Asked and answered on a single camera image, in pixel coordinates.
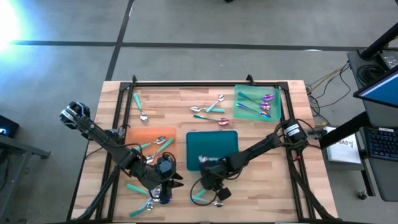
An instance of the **blue screen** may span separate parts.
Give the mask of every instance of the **blue screen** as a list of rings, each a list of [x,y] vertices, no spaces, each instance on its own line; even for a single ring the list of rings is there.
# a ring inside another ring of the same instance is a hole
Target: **blue screen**
[[[359,95],[398,106],[398,72],[383,78]]]

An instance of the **computer monitor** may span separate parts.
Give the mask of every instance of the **computer monitor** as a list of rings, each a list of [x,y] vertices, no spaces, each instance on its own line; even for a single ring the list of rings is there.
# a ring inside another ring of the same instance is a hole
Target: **computer monitor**
[[[354,97],[398,108],[398,66],[356,91]]]

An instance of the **metal spoon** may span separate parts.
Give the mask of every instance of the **metal spoon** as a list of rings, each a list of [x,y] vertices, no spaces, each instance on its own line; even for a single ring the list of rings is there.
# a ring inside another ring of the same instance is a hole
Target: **metal spoon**
[[[218,101],[216,101],[215,103],[213,103],[213,105],[211,105],[209,108],[207,108],[207,109],[206,109],[206,113],[209,113],[209,111],[211,111],[211,110],[213,109],[213,107],[216,106],[216,104],[217,104],[218,102],[223,101],[224,98],[225,98],[224,95],[222,95],[222,94],[218,95]]]
[[[134,94],[134,99],[136,99],[138,109],[141,111],[141,115],[140,115],[139,119],[141,119],[141,121],[143,121],[143,122],[147,122],[148,115],[146,115],[146,114],[144,114],[144,112],[142,112],[142,106],[139,102],[139,98],[138,98],[137,94]]]
[[[141,149],[150,146],[152,143],[163,144],[163,142],[165,142],[166,139],[167,139],[166,136],[158,137],[154,142],[148,142],[148,143],[142,144],[141,145]],[[138,146],[134,147],[134,149],[139,151],[139,147]]]
[[[270,105],[269,103],[265,103],[265,102],[257,103],[256,101],[252,100],[250,97],[246,96],[246,95],[245,95],[244,93],[242,93],[242,92],[239,92],[238,95],[241,96],[241,97],[243,97],[243,98],[245,98],[245,99],[247,99],[247,100],[250,100],[251,102],[255,102],[256,104],[260,105],[260,108],[263,109],[263,110],[269,110],[269,109],[271,109],[271,105]]]
[[[200,116],[200,115],[193,115],[194,118],[200,118],[200,119],[207,119],[210,121],[216,121],[219,125],[227,125],[229,124],[229,120],[226,118],[220,118],[220,119],[211,119],[211,118],[206,118],[204,116]]]
[[[169,144],[171,144],[174,141],[174,138],[171,137],[165,144],[163,144],[162,147],[160,147],[153,155],[147,156],[147,164],[148,163],[153,163],[153,161],[155,160],[155,156],[162,152],[163,149],[165,149],[167,146],[169,146]]]
[[[267,102],[267,101],[273,100],[274,98],[275,98],[274,95],[266,94],[261,99],[254,98],[254,100],[263,100],[263,101]]]
[[[249,110],[249,111],[252,111],[252,112],[255,112],[255,113],[258,113],[258,114],[259,114],[260,116],[262,116],[263,118],[270,118],[270,117],[271,117],[271,115],[269,115],[269,113],[267,113],[267,112],[265,112],[265,111],[256,111],[256,110],[254,110],[254,109],[252,109],[252,108],[248,108],[247,106],[244,106],[244,105],[241,104],[241,103],[237,103],[236,106],[237,106],[237,107],[240,107],[240,108],[243,108],[243,109],[246,109],[246,110]]]
[[[200,108],[199,106],[191,106],[190,109],[193,110],[194,112],[200,112],[201,110],[207,110],[207,108]],[[224,109],[213,108],[213,109],[211,109],[211,112],[224,113]]]

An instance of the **white paper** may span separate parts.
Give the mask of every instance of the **white paper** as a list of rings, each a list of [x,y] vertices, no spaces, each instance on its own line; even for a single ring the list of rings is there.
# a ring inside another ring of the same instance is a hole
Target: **white paper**
[[[328,133],[336,128],[324,127]],[[338,143],[327,147],[328,159],[333,162],[350,162],[355,164],[361,163],[359,157],[358,146],[356,144],[355,134],[342,139]]]

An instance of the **bright light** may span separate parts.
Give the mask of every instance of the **bright light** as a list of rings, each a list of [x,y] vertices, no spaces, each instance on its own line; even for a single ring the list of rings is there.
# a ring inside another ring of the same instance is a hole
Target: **bright light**
[[[20,37],[18,17],[9,0],[0,0],[0,49]]]

